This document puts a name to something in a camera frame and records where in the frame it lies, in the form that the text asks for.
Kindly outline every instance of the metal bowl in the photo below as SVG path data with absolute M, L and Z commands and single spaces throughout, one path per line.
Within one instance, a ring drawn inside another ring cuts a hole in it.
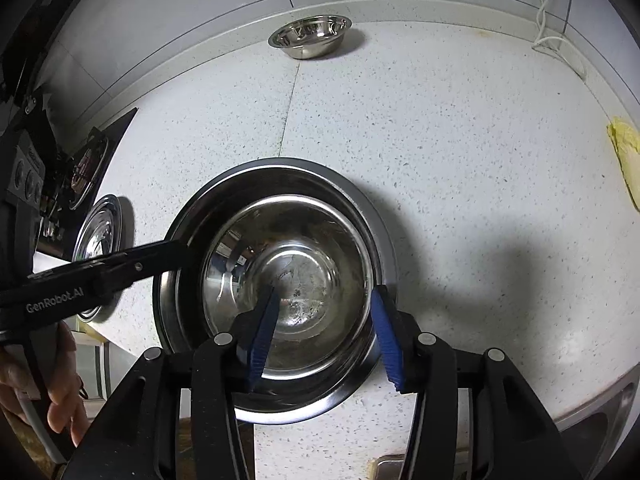
M 235 263 L 234 269 L 242 267 L 245 263 L 241 256 L 254 265 L 264 267 L 264 264 L 257 260 L 258 254 L 255 257 L 247 252 L 242 254 L 242 245 L 237 241 L 229 241 L 228 237 L 245 239 L 244 232 L 239 236 L 235 230 L 230 229 L 230 222 L 237 224 L 233 219 L 238 218 L 241 223 L 243 210 L 251 215 L 251 211 L 246 211 L 249 206 L 276 195 L 303 195 L 317 201 L 314 203 L 320 209 L 310 208 L 313 215 L 319 215 L 314 223 L 322 225 L 324 220 L 331 218 L 340 235 L 350 238 L 351 253 L 353 254 L 353 248 L 357 248 L 368 255 L 373 282 L 365 285 L 369 271 L 363 270 L 364 294 L 369 293 L 370 286 L 382 283 L 388 286 L 391 295 L 395 297 L 396 261 L 393 247 L 380 216 L 357 187 L 335 171 L 307 160 L 255 160 L 226 171 L 203 186 L 187 202 L 169 228 L 166 239 L 184 241 L 191 247 L 195 257 L 189 267 L 183 267 L 176 272 L 166 272 L 154 278 L 154 318 L 160 341 L 167 351 L 180 352 L 197 348 L 210 338 L 212 333 L 222 329 L 221 321 L 210 312 L 207 313 L 207 292 L 203 287 L 203 277 L 206 277 L 212 256 L 221 242 L 238 253 L 232 255 L 228 252 L 226 256 L 223 254 L 226 260 L 219 262 L 222 274 L 233 273 L 233 270 L 226 266 L 226 262 Z M 335 212 L 344 218 L 337 220 Z M 270 214 L 274 215 L 274 218 L 278 217 L 275 212 Z M 297 223 L 302 228 L 303 222 Z M 348 224 L 358 233 L 364 248 L 356 241 L 357 237 L 351 237 L 352 231 Z M 305 234 L 307 245 L 313 236 L 316 234 Z M 260 233 L 252 234 L 252 237 L 264 240 Z M 274 240 L 269 246 L 277 246 L 277 241 Z M 362 262 L 366 262 L 366 257 L 357 260 L 357 267 L 366 269 L 366 263 Z M 243 276 L 250 271 L 248 267 L 242 270 Z M 235 301 L 235 304 L 229 303 L 228 306 L 236 308 L 238 296 Z M 336 347 L 331 358 L 323 357 L 318 361 L 312 358 L 302 360 L 299 362 L 300 366 L 292 368 L 297 370 L 295 372 L 282 372 L 282 368 L 278 368 L 277 364 L 269 362 L 269 368 L 258 383 L 256 392 L 234 396 L 238 419 L 255 424 L 287 424 L 320 415 L 349 397 L 369 375 L 379 357 L 370 317 L 366 316 L 367 308 L 367 300 L 358 300 L 358 304 L 351 307 L 348 316 L 354 321 L 341 343 L 338 343 L 340 336 L 335 336 L 335 339 L 329 338 L 329 342 L 322 339 L 325 341 L 325 349 Z M 362 316 L 364 323 L 358 330 Z M 306 344 L 310 344 L 317 337 L 313 335 L 314 330 L 315 327 L 322 327 L 323 319 L 324 316 L 309 316 L 305 323 L 305 331 L 310 335 L 305 341 Z M 284 325 L 281 324 L 278 328 L 279 339 L 276 345 L 285 344 L 286 338 L 295 332 L 294 327 L 287 329 Z
M 271 196 L 236 213 L 214 238 L 204 267 L 212 336 L 254 307 L 261 286 L 276 288 L 280 315 L 266 379 L 325 370 L 369 314 L 373 268 L 364 240 L 336 208 L 308 196 Z
M 87 260 L 117 252 L 122 242 L 122 210 L 120 200 L 115 195 L 105 195 L 87 213 L 82 223 L 72 261 Z M 119 294 L 102 306 L 96 306 L 78 314 L 83 321 L 91 321 L 103 308 L 111 309 L 118 302 Z
M 312 16 L 288 23 L 269 37 L 269 45 L 295 59 L 325 56 L 336 50 L 351 20 L 344 16 Z

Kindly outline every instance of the power cord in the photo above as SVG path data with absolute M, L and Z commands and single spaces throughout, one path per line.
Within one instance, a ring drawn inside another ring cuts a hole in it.
M 533 50 L 537 52 L 542 52 L 544 54 L 548 54 L 550 56 L 559 58 L 571 70 L 573 70 L 580 79 L 584 80 L 584 78 L 586 77 L 586 69 L 584 67 L 584 64 L 580 62 L 581 67 L 577 68 L 563 54 L 560 53 L 560 44 L 564 43 L 564 44 L 567 44 L 578 55 L 578 58 L 580 59 L 582 57 L 582 54 L 574 46 L 574 44 L 571 43 L 571 41 L 569 41 L 567 38 L 564 38 L 562 36 L 543 37 L 543 34 L 545 33 L 545 28 L 546 28 L 546 10 L 545 9 L 548 3 L 549 3 L 549 0 L 540 0 L 540 8 L 536 13 L 536 25 L 538 26 L 538 34 L 536 36 L 536 39 L 533 41 L 533 43 L 531 43 L 531 47 Z M 558 41 L 559 42 L 558 46 L 549 44 L 548 43 L 549 41 Z

